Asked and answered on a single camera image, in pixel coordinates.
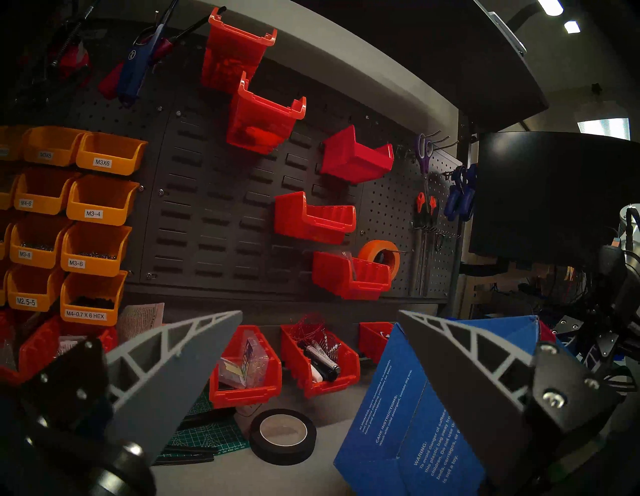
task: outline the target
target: black tape roll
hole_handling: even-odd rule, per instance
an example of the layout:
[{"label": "black tape roll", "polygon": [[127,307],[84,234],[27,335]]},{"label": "black tape roll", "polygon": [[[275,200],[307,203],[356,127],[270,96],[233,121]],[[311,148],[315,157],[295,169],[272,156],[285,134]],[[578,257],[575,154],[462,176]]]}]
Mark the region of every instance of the black tape roll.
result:
[{"label": "black tape roll", "polygon": [[295,465],[314,452],[316,427],[294,410],[267,410],[251,422],[249,444],[255,455],[267,463]]}]

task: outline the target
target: yellow storage bin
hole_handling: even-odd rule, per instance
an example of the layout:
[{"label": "yellow storage bin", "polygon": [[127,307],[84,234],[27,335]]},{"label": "yellow storage bin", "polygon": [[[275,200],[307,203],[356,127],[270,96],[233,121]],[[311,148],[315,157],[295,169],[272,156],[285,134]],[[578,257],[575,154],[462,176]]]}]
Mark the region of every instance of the yellow storage bin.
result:
[{"label": "yellow storage bin", "polygon": [[133,209],[137,182],[86,175],[71,186],[67,217],[121,226]]},{"label": "yellow storage bin", "polygon": [[65,167],[76,161],[80,140],[86,131],[45,125],[25,134],[24,159],[27,162]]},{"label": "yellow storage bin", "polygon": [[30,167],[18,178],[13,206],[25,212],[56,215],[67,208],[69,190],[79,172]]},{"label": "yellow storage bin", "polygon": [[13,225],[22,217],[24,214],[15,210],[0,211],[0,236],[4,234],[4,237],[0,239],[0,260],[7,258],[11,246]]},{"label": "yellow storage bin", "polygon": [[22,160],[30,125],[0,125],[0,160]]},{"label": "yellow storage bin", "polygon": [[83,169],[130,175],[140,168],[147,141],[105,132],[88,132],[80,140],[76,164]]},{"label": "yellow storage bin", "polygon": [[9,306],[15,310],[46,312],[60,296],[64,280],[65,273],[60,267],[13,266],[6,277]]},{"label": "yellow storage bin", "polygon": [[13,198],[22,173],[22,163],[6,163],[0,166],[0,210],[13,207]]},{"label": "yellow storage bin", "polygon": [[67,272],[117,276],[130,233],[129,226],[76,222],[62,240],[60,266]]},{"label": "yellow storage bin", "polygon": [[60,263],[62,238],[73,221],[29,214],[13,226],[10,257],[16,264],[52,269]]},{"label": "yellow storage bin", "polygon": [[[116,325],[127,274],[124,270],[116,277],[69,274],[60,293],[62,320],[97,326]],[[113,308],[105,308],[106,303]]]},{"label": "yellow storage bin", "polygon": [[6,280],[9,276],[9,270],[13,267],[13,263],[9,259],[0,260],[0,307],[6,303]]}]

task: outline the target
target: pegboard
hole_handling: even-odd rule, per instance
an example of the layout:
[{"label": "pegboard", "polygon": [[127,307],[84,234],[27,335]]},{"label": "pegboard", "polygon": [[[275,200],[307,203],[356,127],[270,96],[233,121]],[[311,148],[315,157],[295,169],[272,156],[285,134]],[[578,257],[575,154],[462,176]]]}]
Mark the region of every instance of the pegboard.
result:
[{"label": "pegboard", "polygon": [[[270,156],[231,147],[225,142],[230,95],[199,83],[206,41],[202,36],[187,37],[176,46],[148,73],[139,101],[125,109],[117,100],[102,98],[97,84],[144,27],[136,22],[93,22],[92,29],[106,28],[106,34],[86,42],[94,71],[89,84],[70,99],[66,110],[61,103],[22,120],[149,141],[142,167],[131,177],[143,190],[127,221],[133,227],[124,261],[124,268],[131,271],[128,281],[149,286],[149,291],[162,285],[212,290],[229,298],[250,298],[251,293],[260,292],[303,300],[332,299],[311,282],[313,252],[348,250],[356,255],[368,240],[388,239],[406,253],[401,253],[402,266],[384,298],[447,297],[453,238],[431,253],[425,270],[428,287],[422,296],[410,288],[408,267],[415,257],[411,252],[415,232],[409,221],[413,201],[422,191],[418,165],[407,153],[414,139],[411,131],[264,59],[250,90],[285,106],[305,96],[306,117]],[[380,180],[354,186],[319,174],[321,142],[350,124],[359,143],[371,148],[394,145],[393,169]],[[436,152],[431,160],[429,186],[440,200],[441,212],[449,189],[441,173],[456,165],[443,152]],[[293,191],[304,191],[312,205],[354,205],[356,230],[342,246],[274,234],[274,198]],[[456,231],[442,213],[438,227],[451,234]]]}]

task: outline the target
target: black monitor screen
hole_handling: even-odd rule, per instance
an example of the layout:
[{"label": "black monitor screen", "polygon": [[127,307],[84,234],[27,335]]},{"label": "black monitor screen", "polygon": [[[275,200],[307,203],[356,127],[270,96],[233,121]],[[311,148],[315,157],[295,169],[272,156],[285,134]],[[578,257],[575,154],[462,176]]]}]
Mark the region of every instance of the black monitor screen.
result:
[{"label": "black monitor screen", "polygon": [[571,132],[497,132],[479,142],[469,251],[586,268],[640,202],[640,143]]}]

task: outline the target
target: paper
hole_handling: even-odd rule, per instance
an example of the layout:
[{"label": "paper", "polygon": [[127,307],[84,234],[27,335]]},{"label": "paper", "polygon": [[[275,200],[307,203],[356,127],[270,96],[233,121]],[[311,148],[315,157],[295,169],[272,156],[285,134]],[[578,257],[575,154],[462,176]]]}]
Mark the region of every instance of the paper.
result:
[{"label": "paper", "polygon": [[164,314],[164,303],[151,305],[128,305],[118,317],[116,329],[118,341],[124,343],[140,333],[160,327]]}]

